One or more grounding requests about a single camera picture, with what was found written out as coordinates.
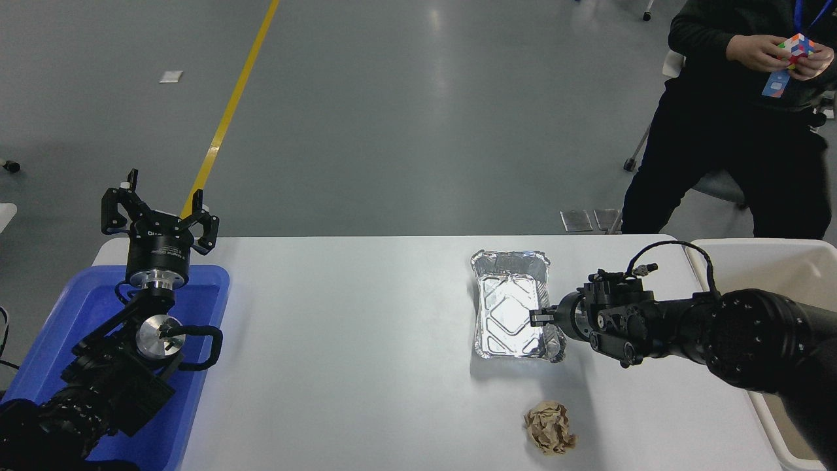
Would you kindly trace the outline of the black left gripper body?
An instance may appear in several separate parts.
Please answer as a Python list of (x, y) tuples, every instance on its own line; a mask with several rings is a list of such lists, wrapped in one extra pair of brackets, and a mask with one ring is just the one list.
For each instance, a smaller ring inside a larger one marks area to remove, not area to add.
[(182, 220), (168, 213), (144, 214), (129, 226), (129, 251), (126, 280), (140, 283), (144, 274), (162, 271), (174, 283), (188, 283), (190, 253), (194, 236), (177, 233)]

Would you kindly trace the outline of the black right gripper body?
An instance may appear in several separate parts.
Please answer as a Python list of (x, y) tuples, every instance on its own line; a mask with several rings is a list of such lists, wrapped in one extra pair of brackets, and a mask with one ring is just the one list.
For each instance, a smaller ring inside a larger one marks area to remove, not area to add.
[(572, 340), (588, 342), (588, 313), (582, 292), (571, 292), (556, 307), (557, 327)]

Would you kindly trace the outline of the person's right hand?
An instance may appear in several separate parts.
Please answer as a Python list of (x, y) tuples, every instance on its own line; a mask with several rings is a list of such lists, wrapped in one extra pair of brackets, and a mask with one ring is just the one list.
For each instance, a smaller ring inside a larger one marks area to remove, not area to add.
[(774, 35), (735, 35), (726, 46), (725, 57), (751, 71), (782, 71), (790, 65), (789, 51), (780, 47), (784, 40)]

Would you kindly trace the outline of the person's left hand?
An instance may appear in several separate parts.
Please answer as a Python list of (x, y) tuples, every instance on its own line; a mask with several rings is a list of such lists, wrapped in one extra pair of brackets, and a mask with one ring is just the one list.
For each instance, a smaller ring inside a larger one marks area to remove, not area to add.
[(822, 75), (831, 66), (835, 57), (833, 48), (812, 42), (812, 50), (806, 57), (800, 57), (789, 76), (798, 81), (813, 80)]

